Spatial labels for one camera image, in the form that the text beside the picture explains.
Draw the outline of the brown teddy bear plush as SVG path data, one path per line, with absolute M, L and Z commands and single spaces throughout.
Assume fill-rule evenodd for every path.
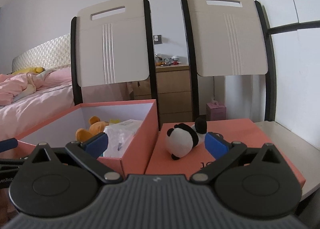
M 92 116 L 88 122 L 88 129 L 80 128 L 76 131 L 76 141 L 84 143 L 87 140 L 94 137 L 95 135 L 99 134 L 100 132 L 103 132 L 106 126 L 109 126 L 109 122 L 101 121 L 100 118 L 97 116 Z

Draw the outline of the white rectangular package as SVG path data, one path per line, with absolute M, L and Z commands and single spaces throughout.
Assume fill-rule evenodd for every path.
M 141 120 L 129 119 L 104 128 L 108 136 L 108 147 L 103 157 L 122 158 L 136 132 L 142 125 Z

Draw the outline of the black white panda plush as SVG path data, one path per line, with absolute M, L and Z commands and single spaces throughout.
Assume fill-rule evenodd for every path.
M 188 155 L 191 150 L 204 143 L 207 121 L 197 118 L 192 126 L 179 123 L 167 130 L 166 150 L 173 160 Z

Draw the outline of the open pink storage box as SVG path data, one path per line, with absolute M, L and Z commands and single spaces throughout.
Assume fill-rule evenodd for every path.
M 71 107 L 16 136 L 18 141 L 36 145 L 46 142 L 51 147 L 64 147 L 75 139 L 79 128 L 88 128 L 88 120 L 97 116 L 103 121 L 140 120 L 142 124 L 120 158 L 99 157 L 98 160 L 122 176 L 144 174 L 158 137 L 155 100 L 84 103 Z

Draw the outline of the pink tissue box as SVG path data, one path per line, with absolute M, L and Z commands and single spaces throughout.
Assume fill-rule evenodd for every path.
M 207 121 L 219 121 L 226 119 L 226 107 L 219 102 L 209 102 L 206 104 Z

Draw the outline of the pink box lid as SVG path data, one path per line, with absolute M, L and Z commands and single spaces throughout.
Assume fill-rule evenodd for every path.
M 173 160 L 167 151 L 167 131 L 177 123 L 163 124 L 151 159 L 146 168 L 146 175 L 183 174 L 190 178 L 192 174 L 207 167 L 215 157 L 221 157 L 231 150 L 232 142 L 241 142 L 248 148 L 261 148 L 266 143 L 275 144 L 259 127 L 247 118 L 208 121 L 209 142 L 193 148 L 186 156 Z

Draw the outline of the bed with pink bedding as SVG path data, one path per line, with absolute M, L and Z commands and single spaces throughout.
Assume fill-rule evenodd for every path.
M 70 67 L 1 74 L 1 140 L 74 106 Z

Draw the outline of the wooden drawer cabinet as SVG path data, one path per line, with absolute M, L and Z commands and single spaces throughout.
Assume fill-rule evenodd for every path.
M 192 121 L 189 66 L 156 66 L 158 122 Z

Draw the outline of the yellow plush on bed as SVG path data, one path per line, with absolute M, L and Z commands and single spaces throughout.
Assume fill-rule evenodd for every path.
M 45 68 L 43 67 L 28 67 L 24 68 L 21 70 L 17 70 L 15 72 L 12 72 L 12 75 L 17 75 L 17 74 L 27 74 L 27 73 L 32 73 L 32 74 L 40 74 L 44 72 Z

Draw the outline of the white quilted headboard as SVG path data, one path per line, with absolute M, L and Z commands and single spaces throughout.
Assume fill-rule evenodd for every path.
M 59 68 L 71 64 L 71 35 L 40 44 L 12 60 L 12 72 L 25 68 Z

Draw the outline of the left white chair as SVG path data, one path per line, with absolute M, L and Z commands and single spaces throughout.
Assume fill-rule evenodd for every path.
M 71 20 L 74 103 L 82 89 L 149 79 L 158 99 L 150 2 L 109 0 L 81 9 Z

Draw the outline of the white chair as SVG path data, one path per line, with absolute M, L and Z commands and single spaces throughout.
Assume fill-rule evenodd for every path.
M 81 9 L 71 20 L 74 103 L 82 89 L 149 79 L 158 99 L 150 2 L 109 0 Z
M 271 30 L 256 0 L 181 0 L 193 119 L 200 115 L 198 77 L 264 75 L 266 121 L 276 116 L 277 78 Z

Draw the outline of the right white chair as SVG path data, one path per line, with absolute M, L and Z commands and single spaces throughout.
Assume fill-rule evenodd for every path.
M 271 30 L 256 0 L 181 0 L 193 119 L 200 115 L 198 77 L 264 75 L 266 121 L 276 116 L 277 78 Z

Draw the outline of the black horizontal bar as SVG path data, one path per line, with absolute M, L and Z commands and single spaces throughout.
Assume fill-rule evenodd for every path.
M 315 29 L 315 28 L 320 28 L 319 20 L 312 21 L 312 22 L 293 23 L 288 25 L 272 27 L 268 29 L 267 34 L 274 35 L 278 33 L 292 32 L 292 31 L 303 30 L 303 29 Z

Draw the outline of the wall power outlet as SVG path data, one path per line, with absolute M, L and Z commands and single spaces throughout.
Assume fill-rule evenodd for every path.
M 156 44 L 162 44 L 162 35 L 154 35 L 153 36 L 153 43 Z

